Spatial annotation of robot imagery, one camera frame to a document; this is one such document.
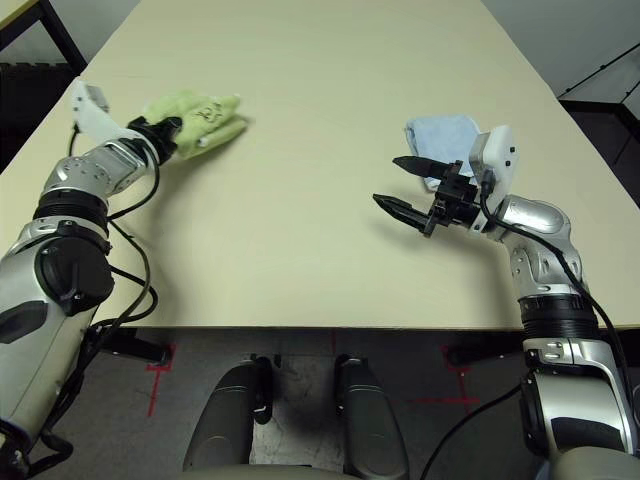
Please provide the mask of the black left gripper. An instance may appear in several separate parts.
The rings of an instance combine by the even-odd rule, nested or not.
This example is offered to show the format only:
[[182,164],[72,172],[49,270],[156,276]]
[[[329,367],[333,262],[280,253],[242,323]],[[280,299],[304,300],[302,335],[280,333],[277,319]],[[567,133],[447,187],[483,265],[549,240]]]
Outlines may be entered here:
[[175,137],[181,131],[182,119],[171,116],[151,124],[144,116],[128,123],[127,128],[142,134],[154,147],[159,163],[165,163],[176,152]]

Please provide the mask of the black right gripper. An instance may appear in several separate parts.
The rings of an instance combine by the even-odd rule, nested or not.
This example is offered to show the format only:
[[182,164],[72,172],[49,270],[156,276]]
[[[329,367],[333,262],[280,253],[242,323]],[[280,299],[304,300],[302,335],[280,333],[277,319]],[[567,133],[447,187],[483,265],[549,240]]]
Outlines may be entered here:
[[443,163],[426,157],[401,156],[392,162],[406,172],[421,178],[432,178],[440,181],[434,201],[424,214],[405,201],[396,197],[373,194],[374,202],[394,219],[422,230],[430,237],[437,226],[448,227],[450,224],[460,225],[467,230],[473,227],[480,212],[475,198],[478,187],[471,183],[471,178],[462,175],[461,161]]

